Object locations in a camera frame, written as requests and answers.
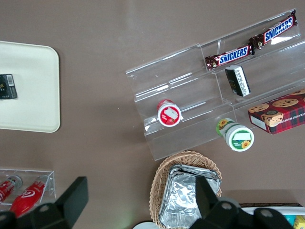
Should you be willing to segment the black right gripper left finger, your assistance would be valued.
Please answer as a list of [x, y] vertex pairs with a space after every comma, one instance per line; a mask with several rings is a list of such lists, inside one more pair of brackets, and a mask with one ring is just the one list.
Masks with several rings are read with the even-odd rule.
[[71, 229], [89, 201], [87, 177], [77, 177], [54, 202], [37, 206], [16, 217], [11, 211], [0, 214], [2, 229]]

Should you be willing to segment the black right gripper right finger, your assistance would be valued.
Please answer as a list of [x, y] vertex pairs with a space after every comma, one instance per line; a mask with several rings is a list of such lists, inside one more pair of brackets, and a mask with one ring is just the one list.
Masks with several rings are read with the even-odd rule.
[[257, 208], [245, 212], [230, 198], [218, 198], [206, 178], [197, 177], [196, 203], [201, 214], [192, 229], [291, 229], [285, 217], [275, 209]]

